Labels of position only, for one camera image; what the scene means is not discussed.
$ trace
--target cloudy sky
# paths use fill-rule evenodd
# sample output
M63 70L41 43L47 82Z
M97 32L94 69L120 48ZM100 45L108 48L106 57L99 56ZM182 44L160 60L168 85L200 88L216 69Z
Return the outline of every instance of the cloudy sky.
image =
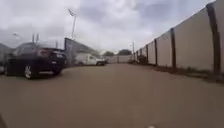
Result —
M142 47L214 0L0 0L0 42L16 47L39 33L63 47L71 37L97 50Z

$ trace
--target asphalt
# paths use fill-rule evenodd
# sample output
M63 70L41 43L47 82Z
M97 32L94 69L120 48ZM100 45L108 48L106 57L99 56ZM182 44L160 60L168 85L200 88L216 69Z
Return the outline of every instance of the asphalt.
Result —
M221 84L125 64L0 76L8 128L223 128L223 98Z

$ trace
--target ground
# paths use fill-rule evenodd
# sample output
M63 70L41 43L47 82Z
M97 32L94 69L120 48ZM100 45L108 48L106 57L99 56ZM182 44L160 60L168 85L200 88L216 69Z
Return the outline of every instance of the ground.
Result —
M223 98L223 85L125 64L0 76L8 128L223 128Z

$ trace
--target car window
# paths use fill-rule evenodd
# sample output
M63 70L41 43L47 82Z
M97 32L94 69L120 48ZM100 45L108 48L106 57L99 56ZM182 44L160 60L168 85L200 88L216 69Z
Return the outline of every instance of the car window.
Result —
M90 56L89 59L94 59L94 57L93 56Z
M21 54L29 54L35 51L35 47L33 45L26 45L22 47Z

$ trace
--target white vehicle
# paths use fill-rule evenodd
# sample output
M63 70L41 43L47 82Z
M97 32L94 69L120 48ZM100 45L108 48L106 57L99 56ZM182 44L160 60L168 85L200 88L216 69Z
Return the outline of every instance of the white vehicle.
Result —
M100 59L89 53L79 53L75 59L77 65L105 65L105 59Z

